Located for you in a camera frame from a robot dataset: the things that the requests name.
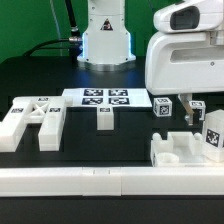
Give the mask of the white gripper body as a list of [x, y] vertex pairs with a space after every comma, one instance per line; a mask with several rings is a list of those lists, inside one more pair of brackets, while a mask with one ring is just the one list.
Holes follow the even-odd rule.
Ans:
[[164, 34], [149, 41], [145, 85], [153, 95], [224, 91], [224, 46], [207, 32]]

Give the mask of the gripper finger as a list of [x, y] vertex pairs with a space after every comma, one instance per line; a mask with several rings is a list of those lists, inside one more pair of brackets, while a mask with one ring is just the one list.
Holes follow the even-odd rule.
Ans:
[[194, 115], [194, 111], [190, 106], [190, 101], [192, 100], [192, 94], [191, 93], [179, 94], [178, 99], [186, 111], [185, 115], [186, 122], [188, 123], [188, 125], [192, 125]]

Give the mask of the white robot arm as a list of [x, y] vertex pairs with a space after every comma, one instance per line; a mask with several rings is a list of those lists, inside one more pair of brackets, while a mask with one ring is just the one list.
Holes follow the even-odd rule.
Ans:
[[145, 85], [153, 95], [177, 94], [192, 125], [192, 94], [224, 91], [224, 31], [157, 32], [148, 44]]

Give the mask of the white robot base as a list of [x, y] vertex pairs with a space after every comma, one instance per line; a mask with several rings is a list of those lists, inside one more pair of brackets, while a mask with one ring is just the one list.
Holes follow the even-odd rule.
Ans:
[[88, 27], [82, 35], [80, 67], [119, 71], [132, 67], [131, 36], [125, 27], [125, 0], [88, 0]]

